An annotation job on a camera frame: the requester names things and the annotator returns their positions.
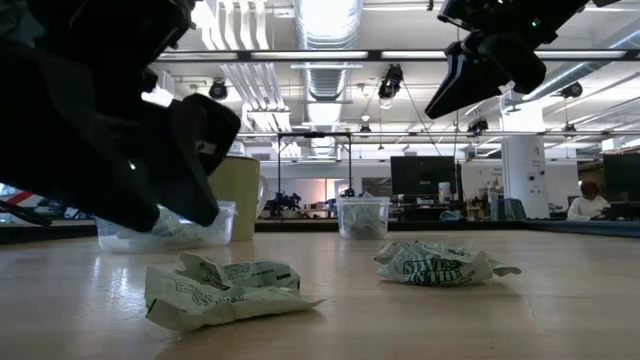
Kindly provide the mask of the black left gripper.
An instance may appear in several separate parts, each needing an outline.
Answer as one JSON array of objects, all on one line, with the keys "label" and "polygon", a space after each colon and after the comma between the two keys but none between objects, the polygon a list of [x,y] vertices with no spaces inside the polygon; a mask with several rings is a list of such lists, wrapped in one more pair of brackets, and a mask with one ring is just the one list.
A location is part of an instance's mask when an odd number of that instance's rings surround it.
[{"label": "black left gripper", "polygon": [[0,182],[59,185],[70,205],[140,232],[159,216],[140,186],[154,185],[159,204],[211,225],[219,207],[208,176],[239,117],[201,94],[130,109],[129,118],[100,113],[86,68],[0,40]]}]

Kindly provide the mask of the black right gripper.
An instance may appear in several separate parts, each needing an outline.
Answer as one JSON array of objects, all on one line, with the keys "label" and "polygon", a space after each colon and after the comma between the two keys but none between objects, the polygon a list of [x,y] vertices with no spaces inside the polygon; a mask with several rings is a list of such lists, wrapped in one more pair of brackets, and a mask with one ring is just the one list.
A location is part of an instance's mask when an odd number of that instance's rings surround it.
[{"label": "black right gripper", "polygon": [[430,119],[498,95],[498,87],[514,83],[529,94],[546,76],[546,66],[524,39],[514,33],[472,32],[446,50],[448,72],[425,108]]}]

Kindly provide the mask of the small clear plastic container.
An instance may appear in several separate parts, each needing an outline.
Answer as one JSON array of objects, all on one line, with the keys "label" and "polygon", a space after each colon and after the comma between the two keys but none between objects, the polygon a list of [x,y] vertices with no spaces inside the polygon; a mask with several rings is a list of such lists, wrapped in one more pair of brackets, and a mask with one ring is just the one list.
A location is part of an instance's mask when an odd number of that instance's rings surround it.
[{"label": "small clear plastic container", "polygon": [[345,219],[345,206],[347,204],[355,204],[355,203],[380,203],[384,207],[384,217],[380,221],[387,223],[387,231],[388,231],[388,217],[389,217],[388,213],[391,205],[390,199],[388,197],[373,197],[373,196],[370,196],[369,194],[363,197],[345,197],[345,198],[338,199],[336,203],[339,232],[344,239],[347,239],[344,237],[345,224],[354,223],[354,222],[349,222],[348,220]]}]

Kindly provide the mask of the wide clear plastic container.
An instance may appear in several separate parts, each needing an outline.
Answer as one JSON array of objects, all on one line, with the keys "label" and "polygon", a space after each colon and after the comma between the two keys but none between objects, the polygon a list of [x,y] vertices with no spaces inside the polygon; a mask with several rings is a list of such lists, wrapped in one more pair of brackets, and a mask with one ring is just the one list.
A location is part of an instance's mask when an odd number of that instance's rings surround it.
[{"label": "wide clear plastic container", "polygon": [[137,232],[107,220],[97,218],[99,246],[114,253],[156,253],[174,250],[224,246],[231,241],[236,215],[234,202],[219,201],[219,214],[209,226],[200,226],[196,237],[158,236]]}]

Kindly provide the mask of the black computer monitor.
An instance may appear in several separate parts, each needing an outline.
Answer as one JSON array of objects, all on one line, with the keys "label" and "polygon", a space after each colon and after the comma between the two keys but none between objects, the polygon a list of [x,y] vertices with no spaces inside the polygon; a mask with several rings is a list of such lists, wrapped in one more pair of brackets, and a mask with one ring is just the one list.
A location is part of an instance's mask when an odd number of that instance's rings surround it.
[{"label": "black computer monitor", "polygon": [[435,195],[441,182],[456,192],[452,156],[394,156],[391,158],[392,192],[395,195]]},{"label": "black computer monitor", "polygon": [[605,190],[613,201],[640,201],[640,153],[603,156]]}]

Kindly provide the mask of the white round column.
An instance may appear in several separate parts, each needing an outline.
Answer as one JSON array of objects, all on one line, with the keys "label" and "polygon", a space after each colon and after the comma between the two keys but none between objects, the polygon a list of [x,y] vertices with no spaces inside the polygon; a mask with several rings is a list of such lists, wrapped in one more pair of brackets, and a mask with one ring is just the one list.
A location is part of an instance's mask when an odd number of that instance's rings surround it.
[{"label": "white round column", "polygon": [[505,196],[522,202],[531,219],[549,216],[542,107],[509,91],[500,98],[500,130]]}]

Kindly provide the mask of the red bar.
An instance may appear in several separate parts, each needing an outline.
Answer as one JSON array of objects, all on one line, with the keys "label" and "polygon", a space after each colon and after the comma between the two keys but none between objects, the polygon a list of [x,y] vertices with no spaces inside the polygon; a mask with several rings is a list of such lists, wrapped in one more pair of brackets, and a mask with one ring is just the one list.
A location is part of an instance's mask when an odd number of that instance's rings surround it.
[{"label": "red bar", "polygon": [[17,191],[13,194],[0,195],[0,200],[20,207],[34,208],[40,202],[40,197],[28,191]]}]

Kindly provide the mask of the black beam with light strips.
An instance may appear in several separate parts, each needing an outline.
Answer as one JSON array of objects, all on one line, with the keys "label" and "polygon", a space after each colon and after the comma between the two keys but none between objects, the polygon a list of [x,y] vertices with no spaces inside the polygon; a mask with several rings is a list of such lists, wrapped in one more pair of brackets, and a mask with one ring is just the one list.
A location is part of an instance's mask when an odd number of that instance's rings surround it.
[{"label": "black beam with light strips", "polygon": [[[551,49],[538,50],[535,55],[549,62],[636,62],[638,49]],[[444,62],[441,50],[290,50],[290,51],[169,51],[162,53],[157,63],[231,63],[231,62]]]}]

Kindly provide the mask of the person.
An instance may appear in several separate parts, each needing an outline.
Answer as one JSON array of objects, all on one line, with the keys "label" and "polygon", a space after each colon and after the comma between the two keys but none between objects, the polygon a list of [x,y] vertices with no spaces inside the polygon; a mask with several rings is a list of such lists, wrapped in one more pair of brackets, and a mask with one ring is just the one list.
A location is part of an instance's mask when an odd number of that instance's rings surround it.
[{"label": "person", "polygon": [[609,206],[608,201],[600,195],[598,185],[592,181],[583,181],[580,185],[581,195],[576,197],[567,211],[568,221],[592,221],[603,218],[603,210]]}]

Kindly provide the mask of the silver round ceiling duct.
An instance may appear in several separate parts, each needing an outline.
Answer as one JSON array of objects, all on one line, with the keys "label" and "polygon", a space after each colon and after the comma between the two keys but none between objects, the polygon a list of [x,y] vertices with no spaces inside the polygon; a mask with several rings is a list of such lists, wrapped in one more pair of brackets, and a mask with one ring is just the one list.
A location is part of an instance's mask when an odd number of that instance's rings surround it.
[{"label": "silver round ceiling duct", "polygon": [[[357,43],[362,0],[295,0],[298,46],[303,50],[346,50]],[[317,132],[335,132],[350,71],[323,64],[303,71],[306,117]]]}]

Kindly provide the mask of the black background frame stand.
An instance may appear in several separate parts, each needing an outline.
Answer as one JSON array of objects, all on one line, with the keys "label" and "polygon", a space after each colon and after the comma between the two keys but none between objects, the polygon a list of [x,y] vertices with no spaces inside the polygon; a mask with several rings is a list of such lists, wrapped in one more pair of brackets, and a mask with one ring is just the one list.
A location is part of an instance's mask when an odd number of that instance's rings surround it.
[{"label": "black background frame stand", "polygon": [[355,189],[353,186],[353,173],[352,173],[352,144],[353,144],[353,133],[351,132],[323,132],[323,131],[307,131],[307,132],[278,132],[276,133],[277,136],[277,192],[276,192],[276,196],[275,199],[276,200],[280,200],[283,197],[283,191],[281,188],[281,179],[282,179],[282,175],[281,175],[281,164],[282,164],[282,158],[281,158],[281,152],[282,147],[282,139],[283,138],[291,138],[292,140],[295,140],[298,137],[302,137],[305,139],[323,139],[323,138],[336,138],[336,137],[344,137],[347,139],[347,152],[348,152],[348,189],[349,191],[347,192],[347,197],[354,197],[355,196]]}]

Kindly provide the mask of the black aluminium table frame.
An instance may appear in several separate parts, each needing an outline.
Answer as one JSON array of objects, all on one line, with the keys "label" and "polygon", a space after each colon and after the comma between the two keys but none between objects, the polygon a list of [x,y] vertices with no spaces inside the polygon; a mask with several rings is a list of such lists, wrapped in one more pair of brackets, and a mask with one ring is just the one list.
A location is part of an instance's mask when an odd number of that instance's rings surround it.
[{"label": "black aluminium table frame", "polygon": [[[640,238],[640,222],[569,222],[569,221],[504,221],[504,222],[392,222],[390,232],[410,231],[501,231],[530,230],[613,237]],[[256,232],[337,232],[336,222],[263,222]],[[0,224],[0,245],[40,241],[96,237],[93,221],[56,221],[48,227]]]}]

